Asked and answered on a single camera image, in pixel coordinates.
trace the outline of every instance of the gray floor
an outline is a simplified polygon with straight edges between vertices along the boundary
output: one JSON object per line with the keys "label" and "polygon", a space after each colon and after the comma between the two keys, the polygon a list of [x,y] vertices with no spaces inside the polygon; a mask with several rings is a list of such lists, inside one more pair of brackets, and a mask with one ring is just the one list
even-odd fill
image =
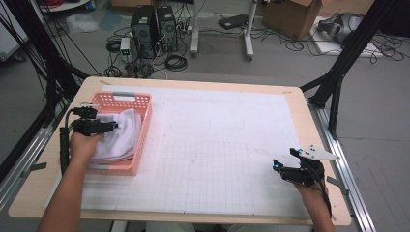
{"label": "gray floor", "polygon": [[[85,12],[81,9],[66,12],[67,15],[77,13]],[[102,21],[106,13],[99,9],[90,15]],[[258,21],[260,18],[256,19],[255,27],[260,28]],[[202,23],[216,27],[214,18]],[[107,66],[106,38],[129,24],[130,20],[123,18],[115,29],[75,34],[73,39],[101,72]],[[66,37],[64,40],[73,64],[87,73],[95,73]],[[187,69],[165,71],[166,78],[302,86],[326,73],[336,60],[335,56],[313,56],[306,47],[302,51],[290,51],[276,36],[263,42],[255,39],[252,44],[255,56],[249,62],[241,37],[201,34],[196,58],[187,53]],[[410,54],[409,45],[401,50]],[[377,231],[408,231],[410,228],[410,182],[405,177],[410,163],[407,154],[410,141],[409,61],[408,58],[400,62],[382,58],[370,64],[369,59],[361,58],[343,82],[337,135]],[[44,106],[44,95],[29,62],[0,64],[0,73],[2,161]],[[152,77],[165,79],[162,72],[155,72]],[[0,214],[0,231],[35,230],[36,219],[8,216],[10,203]],[[108,231],[109,224],[110,221],[84,220],[81,231]],[[133,222],[129,231],[140,231],[143,226],[143,222]],[[308,231],[307,227],[300,226],[282,229]],[[337,231],[358,231],[358,228],[353,222]]]}

